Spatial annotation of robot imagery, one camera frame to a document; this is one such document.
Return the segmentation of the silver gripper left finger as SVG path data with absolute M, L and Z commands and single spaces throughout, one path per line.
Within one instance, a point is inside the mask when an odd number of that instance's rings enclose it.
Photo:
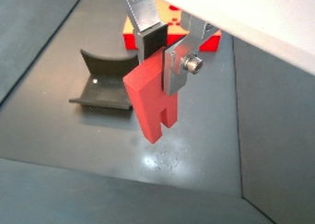
M 167 24 L 160 20 L 155 0 L 124 0 L 134 26 L 139 62 L 167 45 Z

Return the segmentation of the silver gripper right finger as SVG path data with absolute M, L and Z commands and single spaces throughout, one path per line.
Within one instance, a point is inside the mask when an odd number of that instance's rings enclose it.
M 187 82 L 187 74 L 197 74 L 203 66 L 199 46 L 218 32 L 218 27 L 187 12 L 182 12 L 180 26 L 189 33 L 164 50 L 164 92 L 174 95 Z

